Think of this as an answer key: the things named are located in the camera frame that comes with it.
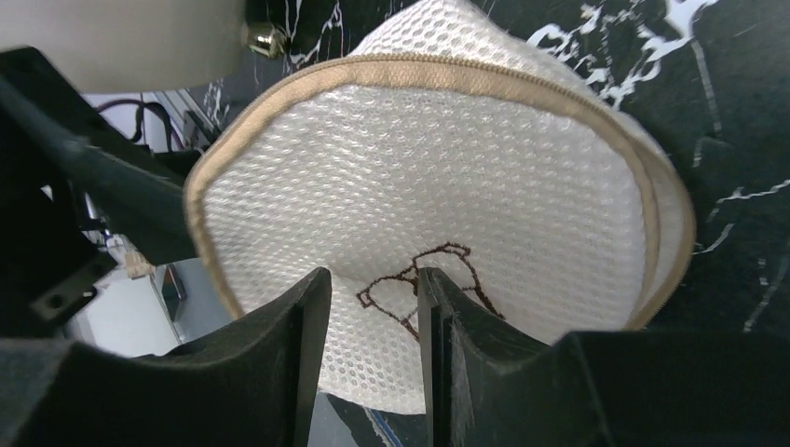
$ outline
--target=screw hole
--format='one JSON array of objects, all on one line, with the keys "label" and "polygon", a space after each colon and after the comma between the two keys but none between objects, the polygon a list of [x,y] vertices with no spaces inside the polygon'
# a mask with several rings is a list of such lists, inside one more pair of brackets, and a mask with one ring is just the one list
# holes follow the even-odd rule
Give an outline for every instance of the screw hole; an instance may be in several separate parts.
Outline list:
[{"label": "screw hole", "polygon": [[62,295],[52,295],[47,298],[47,305],[51,309],[60,309],[65,304],[65,300],[63,299]]},{"label": "screw hole", "polygon": [[97,291],[95,287],[91,287],[89,291],[83,291],[83,292],[82,292],[82,297],[83,297],[83,298],[90,298],[90,299],[93,299],[93,298],[95,298],[95,297],[96,297],[96,295],[97,295],[98,293],[99,293],[99,291]]}]

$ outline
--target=mesh laundry bag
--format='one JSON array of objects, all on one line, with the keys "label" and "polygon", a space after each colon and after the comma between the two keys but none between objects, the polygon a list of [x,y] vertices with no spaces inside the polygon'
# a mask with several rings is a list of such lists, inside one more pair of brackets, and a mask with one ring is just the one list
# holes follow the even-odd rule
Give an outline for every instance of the mesh laundry bag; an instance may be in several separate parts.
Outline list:
[{"label": "mesh laundry bag", "polygon": [[425,411],[418,268],[551,343],[643,326],[694,236],[649,136],[466,0],[423,0],[267,91],[195,167],[186,208],[235,317],[327,266],[320,388],[395,413]]}]

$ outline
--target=white wall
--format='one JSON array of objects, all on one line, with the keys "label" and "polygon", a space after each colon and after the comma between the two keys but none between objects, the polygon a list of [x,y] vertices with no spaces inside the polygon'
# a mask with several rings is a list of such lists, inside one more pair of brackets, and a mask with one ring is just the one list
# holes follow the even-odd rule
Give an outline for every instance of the white wall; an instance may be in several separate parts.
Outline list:
[{"label": "white wall", "polygon": [[[185,299],[181,302],[175,320],[175,328],[182,343],[214,332],[233,320],[220,302],[209,272],[199,259],[185,259],[173,263],[173,267],[184,284]],[[158,290],[161,290],[164,273],[164,267],[157,267],[154,277]]]},{"label": "white wall", "polygon": [[77,317],[94,345],[123,357],[162,355],[180,344],[148,277],[110,283]]}]

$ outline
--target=brown stitching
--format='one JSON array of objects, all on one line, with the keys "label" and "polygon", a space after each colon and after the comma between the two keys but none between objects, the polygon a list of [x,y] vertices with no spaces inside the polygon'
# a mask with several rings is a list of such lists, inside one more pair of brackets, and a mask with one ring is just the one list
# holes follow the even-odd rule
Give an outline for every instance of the brown stitching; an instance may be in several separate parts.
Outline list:
[{"label": "brown stitching", "polygon": [[480,283],[480,278],[477,276],[477,270],[470,263],[469,259],[467,259],[467,257],[471,255],[471,249],[469,247],[465,247],[463,245],[456,244],[453,242],[447,242],[435,249],[423,251],[419,253],[417,256],[413,257],[411,260],[412,264],[407,268],[403,269],[398,274],[381,277],[370,283],[368,287],[362,289],[359,293],[357,293],[357,300],[360,301],[362,308],[366,309],[372,306],[374,309],[380,311],[384,315],[394,319],[395,321],[398,321],[398,323],[401,326],[403,326],[404,329],[406,329],[409,333],[412,334],[415,340],[419,341],[419,333],[417,333],[417,330],[414,328],[414,326],[412,326],[412,323],[409,321],[409,318],[414,316],[417,309],[415,308],[415,310],[411,311],[405,318],[398,318],[394,313],[388,311],[387,309],[385,309],[384,307],[382,307],[381,305],[379,305],[374,301],[374,299],[371,297],[371,289],[373,288],[373,286],[375,286],[381,281],[396,280],[396,281],[408,282],[409,284],[411,284],[412,293],[414,294],[414,296],[417,296],[417,285],[418,285],[417,273],[419,271],[419,268],[417,267],[417,260],[424,256],[434,253],[447,253],[447,254],[456,255],[458,259],[469,269],[472,280],[474,281],[474,286],[464,287],[461,290],[474,291],[475,295],[477,295],[480,302],[489,312],[491,312],[492,314],[496,315],[499,318],[505,319],[505,317],[494,308],[494,304],[491,303],[491,300],[488,298],[485,292],[483,292],[483,285]]}]

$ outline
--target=white mesh fabric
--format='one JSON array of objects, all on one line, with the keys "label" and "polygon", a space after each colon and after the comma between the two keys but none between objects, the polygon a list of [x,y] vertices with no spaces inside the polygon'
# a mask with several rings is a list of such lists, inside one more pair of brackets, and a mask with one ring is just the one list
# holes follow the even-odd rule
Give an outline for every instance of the white mesh fabric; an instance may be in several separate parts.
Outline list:
[{"label": "white mesh fabric", "polygon": [[[486,61],[592,96],[459,0],[405,9],[355,54],[396,52]],[[298,103],[211,184],[204,206],[245,311],[329,267],[320,388],[395,413],[425,410],[415,267],[441,267],[546,343],[621,328],[645,274],[641,199],[619,155],[569,118],[449,91],[346,86]]]}]

